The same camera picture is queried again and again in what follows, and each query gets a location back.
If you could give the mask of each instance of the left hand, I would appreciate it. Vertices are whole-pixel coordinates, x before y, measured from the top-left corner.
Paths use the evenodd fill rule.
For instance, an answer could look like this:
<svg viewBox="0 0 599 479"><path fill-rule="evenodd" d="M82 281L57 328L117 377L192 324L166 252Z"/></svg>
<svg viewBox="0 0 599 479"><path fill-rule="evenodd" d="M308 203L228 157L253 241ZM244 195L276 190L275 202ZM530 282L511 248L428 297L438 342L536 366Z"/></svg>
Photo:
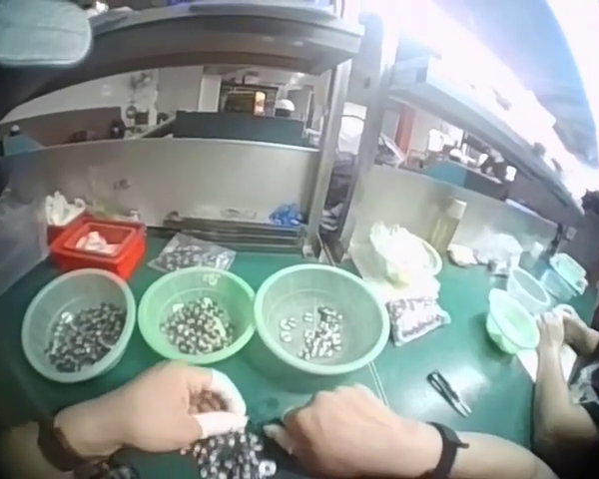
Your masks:
<svg viewBox="0 0 599 479"><path fill-rule="evenodd" d="M565 338L563 319L560 314L547 312L537 320L539 327L538 352L560 351Z"/></svg>
<svg viewBox="0 0 599 479"><path fill-rule="evenodd" d="M204 412L197 399L219 396L225 411ZM246 405L221 372L163 362L109 394L62 410L56 426L79 454L108 456L124 446L148 452L185 449L210 435L242 429Z"/></svg>

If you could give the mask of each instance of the green table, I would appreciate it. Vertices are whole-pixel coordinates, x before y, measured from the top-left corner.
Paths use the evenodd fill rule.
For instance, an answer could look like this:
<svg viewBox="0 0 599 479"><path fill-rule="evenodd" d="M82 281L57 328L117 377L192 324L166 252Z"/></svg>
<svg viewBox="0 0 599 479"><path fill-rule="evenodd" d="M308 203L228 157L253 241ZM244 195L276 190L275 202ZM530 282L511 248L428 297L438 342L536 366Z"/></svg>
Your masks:
<svg viewBox="0 0 599 479"><path fill-rule="evenodd" d="M165 242L149 239L146 260ZM304 262L299 255L239 253L231 271L254 289L275 271ZM136 329L122 361L107 374L79 384L58 384L37 374L20 345L20 326L35 294L58 271L46 261L38 265L0 298L0 430L50 413L63 406L109 391L161 360ZM130 281L136 301L160 273L144 263ZM452 323L400 348L389 344L370 366L346 377L295 381L293 387L262 367L256 338L236 356L218 363L243 393L254 422L281 416L304 404L322 388L362 383L392 409L460 429L489 432L527 445L532 383L514 357L499 352L484 329L488 291L494 280L483 268L446 265L439 276L440 303ZM592 295L580 296L573 306L584 317L592 314ZM462 418L426 383L438 368L460 390L473 413ZM191 461L179 454L148 455L130 452L143 478L192 477Z"/></svg>

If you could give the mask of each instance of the shelf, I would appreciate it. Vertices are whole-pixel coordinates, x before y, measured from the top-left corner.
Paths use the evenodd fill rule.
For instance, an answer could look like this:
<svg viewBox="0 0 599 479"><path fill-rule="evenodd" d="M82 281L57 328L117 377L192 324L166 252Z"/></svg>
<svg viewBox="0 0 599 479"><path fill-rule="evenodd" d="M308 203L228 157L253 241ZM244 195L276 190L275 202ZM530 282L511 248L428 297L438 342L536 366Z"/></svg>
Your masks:
<svg viewBox="0 0 599 479"><path fill-rule="evenodd" d="M185 65L260 65L320 75L352 58L363 28L323 10L275 5L178 5L112 12L93 22L93 51L36 92L124 72Z"/></svg>
<svg viewBox="0 0 599 479"><path fill-rule="evenodd" d="M567 210L583 215L559 177L532 151L532 145L483 106L469 87L448 79L437 62L422 58L396 64L390 98L422 108L474 135L501 153L521 174L547 188Z"/></svg>

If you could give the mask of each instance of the tweezers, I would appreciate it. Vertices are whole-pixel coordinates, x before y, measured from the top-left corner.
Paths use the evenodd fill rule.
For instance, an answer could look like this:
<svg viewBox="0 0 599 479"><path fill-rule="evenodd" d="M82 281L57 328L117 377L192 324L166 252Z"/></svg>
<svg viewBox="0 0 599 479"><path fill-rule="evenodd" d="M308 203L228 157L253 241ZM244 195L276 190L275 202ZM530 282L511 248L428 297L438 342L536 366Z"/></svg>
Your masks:
<svg viewBox="0 0 599 479"><path fill-rule="evenodd" d="M464 402L455 391L448 380L438 370L432 371L426 376L430 385L463 417L472 414L472 409Z"/></svg>

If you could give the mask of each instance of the bottle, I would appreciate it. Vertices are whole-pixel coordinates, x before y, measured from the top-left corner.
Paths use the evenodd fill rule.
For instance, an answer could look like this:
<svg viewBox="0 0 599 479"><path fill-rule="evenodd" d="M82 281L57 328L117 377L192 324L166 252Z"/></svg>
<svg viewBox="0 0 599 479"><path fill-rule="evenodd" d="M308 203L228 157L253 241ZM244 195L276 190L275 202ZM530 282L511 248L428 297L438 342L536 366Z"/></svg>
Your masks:
<svg viewBox="0 0 599 479"><path fill-rule="evenodd" d="M453 198L448 208L439 214L428 242L440 254L444 254L448 250L465 211L466 202Z"/></svg>

